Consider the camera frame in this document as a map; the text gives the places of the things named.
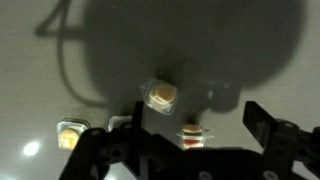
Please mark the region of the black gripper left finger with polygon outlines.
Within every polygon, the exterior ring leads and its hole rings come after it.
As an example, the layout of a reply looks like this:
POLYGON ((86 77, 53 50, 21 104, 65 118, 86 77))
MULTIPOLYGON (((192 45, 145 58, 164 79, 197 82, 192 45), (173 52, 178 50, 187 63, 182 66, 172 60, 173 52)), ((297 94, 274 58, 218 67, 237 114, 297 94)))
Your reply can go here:
POLYGON ((59 180, 104 180, 111 165, 116 163, 123 163, 137 179, 141 179, 140 158, 134 147, 137 138, 129 132, 141 130, 143 110, 144 102, 136 102, 131 121, 111 132, 102 128, 86 130, 80 136, 59 180))

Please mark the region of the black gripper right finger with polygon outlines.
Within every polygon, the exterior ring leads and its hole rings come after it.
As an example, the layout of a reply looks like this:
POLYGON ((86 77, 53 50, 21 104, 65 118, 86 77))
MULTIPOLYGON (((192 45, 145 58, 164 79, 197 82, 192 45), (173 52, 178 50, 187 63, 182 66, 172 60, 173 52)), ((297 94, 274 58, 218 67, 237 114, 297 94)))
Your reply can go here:
POLYGON ((244 107, 243 124, 263 148, 262 180, 306 180, 292 171, 295 161, 320 178, 320 127, 311 132, 272 117, 254 101, 244 107))

